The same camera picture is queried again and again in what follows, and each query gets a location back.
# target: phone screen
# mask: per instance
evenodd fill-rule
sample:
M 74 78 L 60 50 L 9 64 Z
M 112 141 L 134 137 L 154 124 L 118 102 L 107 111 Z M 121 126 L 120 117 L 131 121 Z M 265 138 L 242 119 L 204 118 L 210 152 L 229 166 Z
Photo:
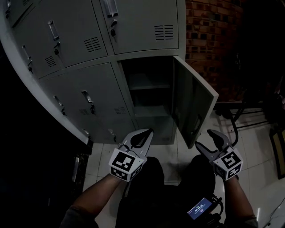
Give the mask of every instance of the phone screen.
M 190 211 L 188 211 L 188 215 L 195 220 L 200 215 L 203 214 L 204 211 L 206 211 L 212 203 L 207 200 L 206 198 L 203 198 L 198 204 L 196 204 L 195 207 L 193 207 Z

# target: tiled wall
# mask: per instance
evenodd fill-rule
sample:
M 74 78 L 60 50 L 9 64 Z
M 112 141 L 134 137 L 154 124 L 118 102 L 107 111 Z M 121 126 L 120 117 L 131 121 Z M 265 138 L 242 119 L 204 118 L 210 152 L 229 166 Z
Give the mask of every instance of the tiled wall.
M 186 0 L 186 62 L 220 95 L 220 102 L 236 98 L 234 63 L 245 0 Z

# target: open locker door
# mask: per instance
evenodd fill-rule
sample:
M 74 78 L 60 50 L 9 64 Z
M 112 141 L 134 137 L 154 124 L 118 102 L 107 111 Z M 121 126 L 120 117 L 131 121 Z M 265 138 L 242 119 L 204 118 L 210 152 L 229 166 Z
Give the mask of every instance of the open locker door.
M 218 93 L 183 59 L 174 56 L 173 118 L 188 148 L 198 138 L 209 117 Z

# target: tile floor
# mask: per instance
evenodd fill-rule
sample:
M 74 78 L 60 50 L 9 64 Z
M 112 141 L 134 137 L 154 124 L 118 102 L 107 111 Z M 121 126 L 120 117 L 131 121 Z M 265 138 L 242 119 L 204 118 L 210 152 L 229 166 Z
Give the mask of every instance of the tile floor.
M 256 110 L 259 109 L 245 110 L 245 112 Z M 245 126 L 264 120 L 262 112 L 241 115 L 236 125 Z M 219 130 L 226 134 L 231 141 L 235 140 L 231 122 L 217 116 L 215 112 L 212 112 L 210 118 L 205 122 L 203 131 L 197 140 L 214 150 L 215 145 L 207 134 L 207 129 Z M 253 207 L 260 228 L 267 223 L 270 213 L 285 197 L 285 178 L 281 180 L 277 178 L 269 130 L 269 124 L 241 128 L 239 129 L 239 141 L 236 145 L 244 159 L 243 170 L 239 174 L 240 184 Z M 87 165 L 84 190 L 108 174 L 108 162 L 114 148 L 117 148 L 117 145 L 94 144 L 93 153 L 89 157 Z M 180 182 L 179 172 L 198 154 L 195 147 L 190 150 L 187 148 L 181 134 L 177 131 L 173 145 L 151 146 L 147 155 L 154 156 L 160 161 L 165 175 L 165 184 L 178 185 Z M 118 205 L 125 185 L 125 182 L 120 184 L 108 204 L 95 219 L 100 228 L 115 227 Z M 216 177 L 215 194 L 222 197 L 224 203 L 224 185 L 218 176 Z M 217 207 L 213 213 L 215 212 L 220 212 L 220 208 Z M 285 222 L 285 202 L 276 210 L 273 218 L 270 227 L 280 228 Z M 224 219 L 225 212 L 222 214 L 221 221 L 223 222 Z

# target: person's right arm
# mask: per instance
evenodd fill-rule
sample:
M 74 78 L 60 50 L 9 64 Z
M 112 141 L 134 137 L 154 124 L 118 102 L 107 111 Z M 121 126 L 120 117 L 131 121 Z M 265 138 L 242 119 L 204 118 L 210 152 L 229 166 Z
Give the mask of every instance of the person's right arm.
M 246 221 L 255 218 L 248 198 L 235 176 L 224 181 L 224 189 L 227 220 Z

